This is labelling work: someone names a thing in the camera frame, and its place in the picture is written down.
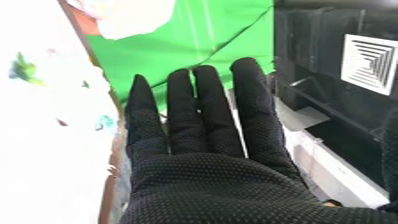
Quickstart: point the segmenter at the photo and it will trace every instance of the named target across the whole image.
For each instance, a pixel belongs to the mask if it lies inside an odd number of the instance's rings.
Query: gloved hand
[[[248,158],[214,68],[166,80],[164,135],[154,98],[134,77],[125,106],[131,198],[120,223],[398,223],[392,213],[319,205],[283,149],[264,75],[253,59],[230,66]]]

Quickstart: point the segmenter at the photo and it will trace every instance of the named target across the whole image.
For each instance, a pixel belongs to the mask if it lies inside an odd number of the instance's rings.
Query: black machine
[[[392,75],[388,94],[340,80],[340,65],[346,34],[398,41],[390,2],[275,1],[275,95],[292,110],[310,106],[330,116],[306,131],[379,186],[379,134],[386,111],[398,107],[398,75],[388,69],[398,61],[383,55],[374,59],[379,73]]]

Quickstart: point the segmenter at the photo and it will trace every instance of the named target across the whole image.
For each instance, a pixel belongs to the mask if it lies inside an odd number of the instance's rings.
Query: green surface
[[[212,65],[225,88],[237,58],[253,57],[264,72],[273,71],[271,4],[271,0],[177,0],[170,21],[152,33],[120,40],[86,37],[120,102],[134,74],[147,78],[163,110],[166,75],[179,68]]]

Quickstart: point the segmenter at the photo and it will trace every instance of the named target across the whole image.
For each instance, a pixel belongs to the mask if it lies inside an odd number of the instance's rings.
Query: finger
[[[186,69],[175,71],[166,80],[166,121],[171,154],[205,152],[205,134]]]
[[[209,150],[228,156],[243,157],[239,135],[214,68],[200,66],[193,69],[193,74]]]
[[[398,203],[398,107],[390,109],[381,133],[381,174],[388,201]]]
[[[264,84],[264,74],[251,58],[230,66],[234,96],[248,158],[292,179],[296,167],[283,149],[282,126],[275,114],[273,96]]]
[[[145,78],[136,75],[125,105],[125,128],[129,159],[139,161],[166,154],[164,133],[161,130],[157,108]]]

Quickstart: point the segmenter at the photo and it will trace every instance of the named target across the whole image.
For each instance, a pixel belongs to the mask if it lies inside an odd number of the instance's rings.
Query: black glove
[[[120,224],[398,223],[392,213],[319,205],[283,149],[282,128],[253,59],[232,66],[248,159],[214,68],[166,80],[168,136],[148,85],[134,77],[125,106],[131,198]]]

